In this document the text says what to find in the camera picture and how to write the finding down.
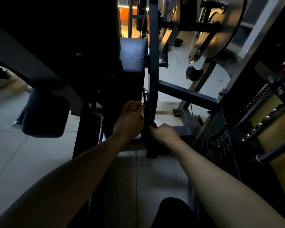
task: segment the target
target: person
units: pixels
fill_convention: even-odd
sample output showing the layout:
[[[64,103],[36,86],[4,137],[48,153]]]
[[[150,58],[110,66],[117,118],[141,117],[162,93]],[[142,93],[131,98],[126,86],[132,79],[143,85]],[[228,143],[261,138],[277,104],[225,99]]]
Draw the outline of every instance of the person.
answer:
[[[144,105],[125,103],[106,141],[56,168],[29,188],[0,217],[0,227],[67,227],[117,154],[142,130]],[[259,195],[183,142],[172,126],[150,127],[152,136],[178,159],[218,227],[285,227],[285,219]],[[202,227],[179,199],[160,204],[155,227]]]

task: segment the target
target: hand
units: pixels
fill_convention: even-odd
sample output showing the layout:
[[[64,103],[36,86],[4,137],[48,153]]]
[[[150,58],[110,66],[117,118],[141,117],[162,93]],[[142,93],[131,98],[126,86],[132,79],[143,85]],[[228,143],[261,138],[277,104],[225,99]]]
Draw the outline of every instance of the hand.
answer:
[[[171,142],[177,142],[180,140],[179,135],[174,130],[173,126],[169,126],[166,123],[162,124],[157,129],[149,126],[152,137],[164,146],[168,146]]]
[[[139,135],[143,129],[142,110],[144,107],[140,101],[126,102],[114,125],[113,134],[123,137],[127,142]]]

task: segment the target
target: gym machine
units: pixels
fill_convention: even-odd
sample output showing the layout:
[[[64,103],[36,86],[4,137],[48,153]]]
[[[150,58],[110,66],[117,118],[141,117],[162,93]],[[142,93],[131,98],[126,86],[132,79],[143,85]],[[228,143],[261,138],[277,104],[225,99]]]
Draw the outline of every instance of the gym machine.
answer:
[[[285,0],[277,0],[243,58],[227,46],[243,19],[247,0],[201,1],[198,21],[198,0],[176,0],[169,20],[167,11],[159,16],[158,0],[146,0],[145,11],[138,10],[136,16],[130,11],[131,1],[129,24],[132,28],[132,18],[143,20],[146,39],[119,37],[116,0],[106,2],[109,21],[101,18],[98,23],[98,31],[110,31],[102,34],[102,40],[109,42],[105,45],[94,43],[97,38],[88,27],[92,16],[84,3],[67,4],[64,9],[47,6],[47,16],[44,9],[28,13],[19,6],[10,10],[15,13],[12,19],[0,17],[0,65],[33,87],[24,115],[19,117],[23,132],[34,137],[59,137],[71,110],[80,116],[73,157],[80,155],[112,134],[126,101],[141,100],[142,94],[147,99],[143,90],[147,67],[149,121],[154,121],[159,91],[182,99],[173,110],[184,124],[176,128],[181,138],[253,189],[285,218],[285,177],[281,174],[285,173],[281,164],[285,163],[285,139],[267,149],[261,138],[285,116]],[[144,0],[138,3],[144,9]],[[188,62],[206,57],[201,70],[189,66],[186,77],[193,81],[189,89],[159,80],[159,68],[168,66],[167,54],[179,31],[196,32]],[[199,91],[217,64],[231,80],[218,98],[212,98]],[[252,123],[251,118],[273,97],[279,103],[259,123]],[[209,110],[205,122],[190,115],[190,104]],[[103,184],[104,180],[69,227],[99,225]],[[192,187],[188,189],[189,206],[203,224],[215,227]]]

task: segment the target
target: left hand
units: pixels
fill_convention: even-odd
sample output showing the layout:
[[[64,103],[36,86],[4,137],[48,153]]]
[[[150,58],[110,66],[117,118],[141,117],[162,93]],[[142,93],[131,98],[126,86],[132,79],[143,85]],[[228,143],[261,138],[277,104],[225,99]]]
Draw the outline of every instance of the left hand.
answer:
[[[140,134],[143,129],[144,117],[142,110],[144,105],[140,101],[128,101],[122,108],[122,113],[117,119],[113,134],[122,136],[128,142]]]

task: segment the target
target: white floor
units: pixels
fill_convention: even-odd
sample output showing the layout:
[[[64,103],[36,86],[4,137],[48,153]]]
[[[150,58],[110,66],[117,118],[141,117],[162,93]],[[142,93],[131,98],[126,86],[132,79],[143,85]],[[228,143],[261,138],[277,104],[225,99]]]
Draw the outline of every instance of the white floor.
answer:
[[[160,68],[160,79],[189,88],[185,78],[190,45],[172,48],[169,68]],[[200,68],[203,61],[194,64]],[[229,81],[227,73],[216,67],[201,93],[217,98]],[[79,117],[69,115],[61,138],[32,138],[14,129],[16,117],[25,106],[28,93],[23,92],[0,103],[0,215],[42,176],[72,158]],[[155,122],[182,126],[172,109],[180,100],[159,93]],[[205,120],[207,110],[192,105],[193,114]],[[108,170],[104,202],[105,227],[150,227],[160,202],[176,197],[187,202],[188,179],[177,159],[171,155],[147,159],[141,145],[121,152]]]

